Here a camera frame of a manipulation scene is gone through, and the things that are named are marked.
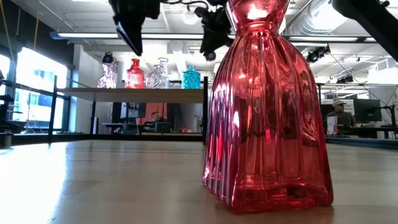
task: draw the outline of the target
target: wooden table surface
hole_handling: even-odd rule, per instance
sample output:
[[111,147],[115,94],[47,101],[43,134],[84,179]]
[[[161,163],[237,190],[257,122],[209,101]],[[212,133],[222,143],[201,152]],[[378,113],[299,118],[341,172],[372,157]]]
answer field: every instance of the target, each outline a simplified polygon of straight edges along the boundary
[[398,223],[398,152],[328,153],[332,207],[233,215],[201,184],[200,142],[16,146],[0,150],[0,223]]

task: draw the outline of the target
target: vase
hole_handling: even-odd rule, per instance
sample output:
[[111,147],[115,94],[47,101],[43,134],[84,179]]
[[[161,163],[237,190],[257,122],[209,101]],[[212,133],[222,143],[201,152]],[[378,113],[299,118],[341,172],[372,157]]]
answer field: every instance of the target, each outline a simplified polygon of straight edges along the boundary
[[203,183],[236,213],[333,202],[315,80],[277,33],[288,3],[227,3],[236,39],[210,94]]
[[146,80],[146,88],[166,88],[167,79],[164,76],[163,66],[155,65]]
[[104,73],[98,80],[97,88],[116,88],[116,81],[114,79],[114,64],[103,63]]
[[165,88],[170,88],[170,79],[169,79],[169,73],[167,70],[167,66],[169,64],[169,60],[167,58],[158,58],[159,60],[159,65],[162,66],[162,71],[163,71],[163,78],[165,80]]
[[139,68],[139,59],[131,60],[131,67],[127,70],[126,88],[144,88],[144,71]]
[[195,70],[194,65],[188,65],[187,71],[183,73],[181,88],[200,89],[200,73]]

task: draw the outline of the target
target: clear glass vase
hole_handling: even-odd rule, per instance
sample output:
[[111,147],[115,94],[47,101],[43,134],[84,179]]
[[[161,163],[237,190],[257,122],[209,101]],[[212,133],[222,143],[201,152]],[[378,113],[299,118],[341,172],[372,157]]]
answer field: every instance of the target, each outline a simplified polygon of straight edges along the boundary
[[158,58],[159,60],[159,65],[162,66],[162,71],[163,71],[163,76],[165,80],[165,88],[170,88],[170,78],[169,78],[169,73],[167,70],[167,65],[169,63],[169,60],[167,58]]
[[210,94],[203,183],[236,213],[333,202],[317,86],[277,32],[288,3],[227,4],[236,38]]
[[181,88],[200,89],[200,73],[195,70],[194,65],[188,65],[187,71],[183,73]]
[[127,70],[126,88],[144,88],[144,71],[139,68],[139,59],[131,60],[131,68]]
[[146,88],[166,88],[167,79],[163,72],[163,66],[155,65],[146,80]]

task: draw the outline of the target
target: robotic arm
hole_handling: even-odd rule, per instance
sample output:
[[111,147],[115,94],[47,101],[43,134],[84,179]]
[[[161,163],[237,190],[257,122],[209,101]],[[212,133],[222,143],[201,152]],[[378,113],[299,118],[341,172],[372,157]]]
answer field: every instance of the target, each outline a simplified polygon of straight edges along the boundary
[[[212,6],[224,6],[227,0],[208,0]],[[215,12],[208,10],[204,1],[183,2],[176,0],[109,0],[114,12],[116,30],[122,39],[138,56],[142,55],[141,29],[145,19],[157,19],[160,14],[160,4],[191,4],[204,3],[206,7],[197,7],[195,14],[202,18],[204,38],[200,53],[203,53],[208,61],[215,59],[214,51],[223,45],[230,46],[233,42],[228,37],[231,32],[231,24],[225,12],[225,7],[219,7]]]
[[388,1],[333,0],[340,14],[356,20],[396,61],[398,61],[398,20],[386,7]]

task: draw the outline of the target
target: teal glass vase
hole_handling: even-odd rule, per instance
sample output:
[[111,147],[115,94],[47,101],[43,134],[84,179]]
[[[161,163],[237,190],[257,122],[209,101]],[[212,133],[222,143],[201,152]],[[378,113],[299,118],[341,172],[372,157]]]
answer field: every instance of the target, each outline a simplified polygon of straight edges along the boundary
[[195,70],[194,65],[188,65],[187,71],[183,73],[181,88],[200,89],[200,73]]

